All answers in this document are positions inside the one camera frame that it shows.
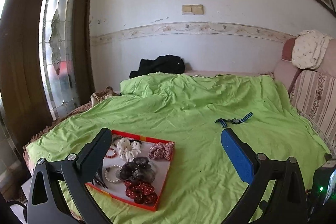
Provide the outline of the white patterned scrunchie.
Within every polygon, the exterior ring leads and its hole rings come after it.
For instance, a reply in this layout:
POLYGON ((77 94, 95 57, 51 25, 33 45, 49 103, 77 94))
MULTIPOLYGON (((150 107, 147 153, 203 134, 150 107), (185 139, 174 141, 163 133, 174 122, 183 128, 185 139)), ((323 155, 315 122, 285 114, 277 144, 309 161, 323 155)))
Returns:
POLYGON ((141 141, 121 138, 117 143, 118 156, 122 161, 131 162, 141 153, 141 141))

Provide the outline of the black sheer scrunchie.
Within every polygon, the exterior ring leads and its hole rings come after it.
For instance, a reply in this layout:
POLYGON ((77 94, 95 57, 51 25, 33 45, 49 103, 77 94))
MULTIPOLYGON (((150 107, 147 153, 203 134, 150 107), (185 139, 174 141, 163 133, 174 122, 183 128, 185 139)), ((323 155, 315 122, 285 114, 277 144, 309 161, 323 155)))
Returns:
POLYGON ((156 165, 148 157, 139 156, 125 163, 117 172, 116 177, 122 181, 145 181, 152 183, 157 174, 156 165))

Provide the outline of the red polka dot scrunchie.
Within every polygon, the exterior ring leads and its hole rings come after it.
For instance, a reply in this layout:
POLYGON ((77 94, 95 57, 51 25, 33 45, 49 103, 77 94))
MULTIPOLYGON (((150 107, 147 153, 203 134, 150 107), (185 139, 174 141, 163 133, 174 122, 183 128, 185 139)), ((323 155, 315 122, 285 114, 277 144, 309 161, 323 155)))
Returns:
POLYGON ((125 195, 137 204, 154 205, 158 196, 154 186, 145 181, 124 181, 126 186, 125 195))

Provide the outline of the red white checked scrunchie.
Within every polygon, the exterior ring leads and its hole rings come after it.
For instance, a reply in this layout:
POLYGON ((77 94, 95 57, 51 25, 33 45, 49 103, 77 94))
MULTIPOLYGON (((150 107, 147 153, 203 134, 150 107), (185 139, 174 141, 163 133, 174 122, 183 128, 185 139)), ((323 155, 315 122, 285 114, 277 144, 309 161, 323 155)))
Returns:
POLYGON ((174 142, 156 143, 150 147, 148 157, 153 160, 165 159, 167 161, 171 161, 171 158, 173 157, 174 147, 174 142))

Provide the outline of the black hair claw clip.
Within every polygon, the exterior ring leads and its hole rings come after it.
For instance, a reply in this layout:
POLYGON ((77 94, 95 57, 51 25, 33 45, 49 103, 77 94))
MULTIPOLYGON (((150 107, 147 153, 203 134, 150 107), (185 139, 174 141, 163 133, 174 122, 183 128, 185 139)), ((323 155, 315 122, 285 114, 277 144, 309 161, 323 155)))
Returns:
POLYGON ((104 183, 104 180, 102 179, 102 176, 99 175, 97 172, 95 173, 94 177, 92 178, 92 184, 97 184, 99 185, 100 187, 103 187, 103 188, 108 188, 106 186, 106 184, 104 183))

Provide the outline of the leopard print scrunchie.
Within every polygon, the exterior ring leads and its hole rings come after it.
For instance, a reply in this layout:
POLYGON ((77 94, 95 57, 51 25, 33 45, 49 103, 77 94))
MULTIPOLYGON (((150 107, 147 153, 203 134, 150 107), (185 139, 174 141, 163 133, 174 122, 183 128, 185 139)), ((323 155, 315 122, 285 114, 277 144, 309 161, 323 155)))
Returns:
POLYGON ((118 147, 118 144, 121 143, 125 143, 125 138, 124 137, 121 137, 121 136, 117 136, 117 137, 114 137, 112 139, 112 146, 113 147, 118 147))

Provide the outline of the red and white tray box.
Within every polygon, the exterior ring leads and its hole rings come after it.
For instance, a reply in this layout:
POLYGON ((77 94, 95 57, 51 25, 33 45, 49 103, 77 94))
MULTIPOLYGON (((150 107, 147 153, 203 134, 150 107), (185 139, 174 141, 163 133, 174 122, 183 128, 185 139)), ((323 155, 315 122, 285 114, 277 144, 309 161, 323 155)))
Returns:
POLYGON ((87 186, 116 200, 156 211, 175 143, 112 130, 112 143, 87 186))

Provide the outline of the green bed sheet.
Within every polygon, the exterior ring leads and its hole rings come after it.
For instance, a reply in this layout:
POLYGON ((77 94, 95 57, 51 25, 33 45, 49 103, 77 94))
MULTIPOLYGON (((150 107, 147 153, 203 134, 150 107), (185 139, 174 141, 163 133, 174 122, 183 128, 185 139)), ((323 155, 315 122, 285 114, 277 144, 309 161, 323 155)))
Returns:
POLYGON ((222 148, 218 118, 253 116, 233 130, 270 159, 298 161, 310 188, 328 147, 291 105, 284 85, 269 76, 191 77, 154 73, 121 83, 121 94, 69 117, 27 148, 29 168, 40 158, 65 159, 104 127, 175 143, 173 161, 155 212, 94 189, 114 223, 220 223, 246 189, 222 148))

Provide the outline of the brown patterned blanket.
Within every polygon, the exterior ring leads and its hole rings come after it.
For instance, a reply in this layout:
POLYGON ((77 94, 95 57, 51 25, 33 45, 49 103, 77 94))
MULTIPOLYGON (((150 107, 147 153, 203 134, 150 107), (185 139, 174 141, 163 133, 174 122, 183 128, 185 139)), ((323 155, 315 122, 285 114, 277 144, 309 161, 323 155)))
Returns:
POLYGON ((74 110, 72 110, 69 114, 67 114, 63 118, 56 118, 56 120, 53 121, 50 126, 46 126, 45 129, 43 129, 39 133, 33 135, 33 137, 30 139, 30 141, 25 146, 23 146, 23 159, 25 160, 26 166, 27 166, 28 170, 30 171, 30 175, 33 175, 35 167, 33 165, 33 162, 30 160, 30 156, 29 156, 29 153, 28 153, 28 150, 27 150, 27 147, 29 146, 29 144, 37 141, 44 134, 47 134, 54 127, 56 127, 58 124, 62 123, 62 121, 67 120, 71 116, 75 116, 75 115, 84 113, 84 112, 88 111, 89 109, 91 109, 92 107, 94 107, 95 105, 102 102, 103 100, 105 100, 107 98, 110 98, 110 97, 119 96, 119 95, 120 95, 120 93, 115 92, 113 90, 113 88, 110 87, 110 86, 106 87, 103 91, 92 93, 90 102, 75 108, 74 110))

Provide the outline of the wooden door with glass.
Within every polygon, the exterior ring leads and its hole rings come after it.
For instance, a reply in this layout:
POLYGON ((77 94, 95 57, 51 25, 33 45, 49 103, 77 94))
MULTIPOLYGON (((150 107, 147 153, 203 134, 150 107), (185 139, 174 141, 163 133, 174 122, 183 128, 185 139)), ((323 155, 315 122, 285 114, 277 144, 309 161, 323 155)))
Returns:
POLYGON ((90 0, 5 0, 1 112, 17 150, 94 90, 90 0))

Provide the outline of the black garment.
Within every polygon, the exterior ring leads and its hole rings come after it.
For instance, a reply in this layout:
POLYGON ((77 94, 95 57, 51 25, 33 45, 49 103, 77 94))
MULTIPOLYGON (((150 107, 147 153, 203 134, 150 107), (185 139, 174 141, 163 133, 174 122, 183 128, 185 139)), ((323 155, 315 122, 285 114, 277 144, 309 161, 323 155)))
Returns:
POLYGON ((137 71, 131 71, 129 78, 148 75, 150 73, 182 74, 185 72, 185 63, 179 56, 158 56, 155 60, 141 59, 137 71))

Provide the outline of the white folded cloth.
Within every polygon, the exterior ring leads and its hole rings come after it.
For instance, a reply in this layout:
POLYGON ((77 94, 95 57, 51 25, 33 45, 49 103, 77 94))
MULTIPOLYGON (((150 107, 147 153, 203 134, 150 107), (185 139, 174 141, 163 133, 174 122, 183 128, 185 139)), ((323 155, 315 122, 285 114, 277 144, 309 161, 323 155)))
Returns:
POLYGON ((332 36, 318 30, 303 30, 295 39, 291 62, 299 69, 317 69, 325 56, 332 36))

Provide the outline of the beige wall switches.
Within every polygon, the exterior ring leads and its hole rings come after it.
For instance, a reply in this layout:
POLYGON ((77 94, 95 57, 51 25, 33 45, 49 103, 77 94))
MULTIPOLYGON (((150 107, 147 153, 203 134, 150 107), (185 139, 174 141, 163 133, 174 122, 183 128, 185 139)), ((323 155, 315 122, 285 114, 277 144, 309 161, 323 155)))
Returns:
POLYGON ((183 5, 183 14, 203 15, 205 13, 203 5, 183 5))

